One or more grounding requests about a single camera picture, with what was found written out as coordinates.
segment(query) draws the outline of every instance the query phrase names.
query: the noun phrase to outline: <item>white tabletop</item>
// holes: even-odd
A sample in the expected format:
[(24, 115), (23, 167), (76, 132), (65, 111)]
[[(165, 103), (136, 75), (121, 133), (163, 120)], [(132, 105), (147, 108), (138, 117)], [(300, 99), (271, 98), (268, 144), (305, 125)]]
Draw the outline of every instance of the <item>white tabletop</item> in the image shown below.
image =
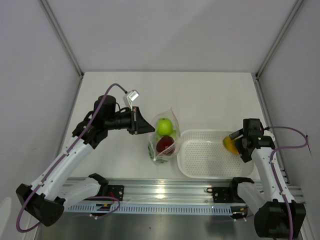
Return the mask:
[[(187, 129), (235, 131), (245, 118), (259, 118), (265, 125), (254, 82), (250, 73), (231, 72), (86, 72), (75, 103), (64, 145), (72, 131), (94, 102), (113, 83), (127, 91), (136, 89), (142, 116), (151, 122), (154, 116), (172, 108), (181, 132)], [(124, 107), (124, 93), (114, 87), (110, 95)], [(148, 136), (130, 135), (112, 130), (108, 137), (86, 157), (71, 177), (92, 173), (106, 178), (187, 179), (177, 160), (155, 165), (148, 154)]]

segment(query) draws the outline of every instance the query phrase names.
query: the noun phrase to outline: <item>yellow object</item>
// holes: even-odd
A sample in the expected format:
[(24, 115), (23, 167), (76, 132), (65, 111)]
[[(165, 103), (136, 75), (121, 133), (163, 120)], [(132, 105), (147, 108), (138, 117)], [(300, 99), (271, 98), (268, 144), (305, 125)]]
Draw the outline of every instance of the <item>yellow object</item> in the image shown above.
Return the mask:
[(222, 143), (225, 149), (227, 149), (229, 152), (239, 155), (239, 152), (235, 145), (235, 140), (231, 140), (231, 138), (227, 136), (223, 139)]

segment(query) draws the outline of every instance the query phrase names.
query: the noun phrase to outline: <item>white wall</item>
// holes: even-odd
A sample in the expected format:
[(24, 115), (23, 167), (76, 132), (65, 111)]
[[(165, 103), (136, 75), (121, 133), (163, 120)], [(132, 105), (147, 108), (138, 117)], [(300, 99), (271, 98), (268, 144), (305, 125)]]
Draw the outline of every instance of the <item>white wall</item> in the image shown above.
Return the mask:
[(38, 1), (0, 1), (0, 202), (13, 201), (1, 239), (21, 236), (16, 188), (53, 160), (78, 82)]
[(49, 0), (87, 71), (257, 72), (296, 0)]
[[(285, 150), (290, 180), (300, 185), (314, 226), (320, 223), (320, 1), (307, 0), (261, 80), (274, 125), (292, 126), (309, 137), (309, 147)], [(277, 133), (281, 145), (304, 140)], [(314, 228), (320, 239), (319, 228)]]

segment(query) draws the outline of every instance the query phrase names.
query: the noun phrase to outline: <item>produce bag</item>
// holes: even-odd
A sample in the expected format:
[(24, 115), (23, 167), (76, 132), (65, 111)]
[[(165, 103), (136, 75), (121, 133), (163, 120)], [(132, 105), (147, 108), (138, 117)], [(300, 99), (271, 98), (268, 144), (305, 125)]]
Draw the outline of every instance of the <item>produce bag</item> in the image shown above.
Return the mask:
[(155, 132), (148, 134), (149, 156), (155, 164), (163, 164), (173, 159), (181, 147), (178, 120), (172, 109), (155, 116), (151, 121)]

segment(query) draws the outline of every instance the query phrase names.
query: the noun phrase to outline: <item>white plastic basket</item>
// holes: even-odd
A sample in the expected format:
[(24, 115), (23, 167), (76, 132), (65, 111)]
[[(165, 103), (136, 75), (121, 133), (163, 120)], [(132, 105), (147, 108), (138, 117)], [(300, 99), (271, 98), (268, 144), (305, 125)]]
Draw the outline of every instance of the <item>white plastic basket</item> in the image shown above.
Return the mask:
[(229, 152), (223, 140), (232, 131), (186, 130), (181, 134), (181, 149), (177, 155), (180, 171), (199, 179), (229, 179), (246, 177), (254, 170), (253, 161), (244, 163), (239, 155)]

